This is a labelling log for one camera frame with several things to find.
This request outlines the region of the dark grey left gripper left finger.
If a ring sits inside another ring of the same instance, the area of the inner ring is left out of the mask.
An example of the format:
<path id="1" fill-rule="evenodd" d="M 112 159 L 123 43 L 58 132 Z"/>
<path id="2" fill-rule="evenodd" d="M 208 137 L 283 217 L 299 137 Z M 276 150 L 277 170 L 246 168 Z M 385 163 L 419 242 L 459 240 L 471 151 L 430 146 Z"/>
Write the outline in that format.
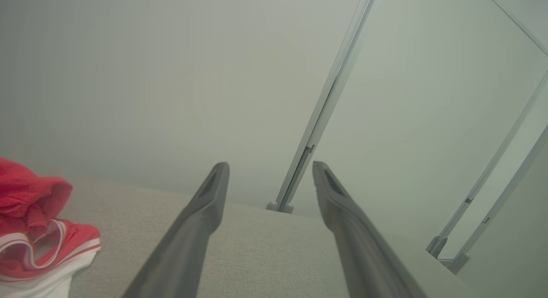
<path id="1" fill-rule="evenodd" d="M 215 164 L 135 275 L 123 297 L 197 296 L 208 240 L 223 218 L 228 183 L 229 164 Z"/>

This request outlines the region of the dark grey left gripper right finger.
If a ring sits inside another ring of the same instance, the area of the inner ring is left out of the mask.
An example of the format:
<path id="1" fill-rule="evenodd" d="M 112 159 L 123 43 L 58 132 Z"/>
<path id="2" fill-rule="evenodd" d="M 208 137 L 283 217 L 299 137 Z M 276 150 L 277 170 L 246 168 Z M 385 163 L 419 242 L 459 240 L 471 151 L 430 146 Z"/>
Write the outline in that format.
<path id="1" fill-rule="evenodd" d="M 333 233 L 351 298 L 424 298 L 425 292 L 326 163 L 313 162 L 321 216 Z"/>

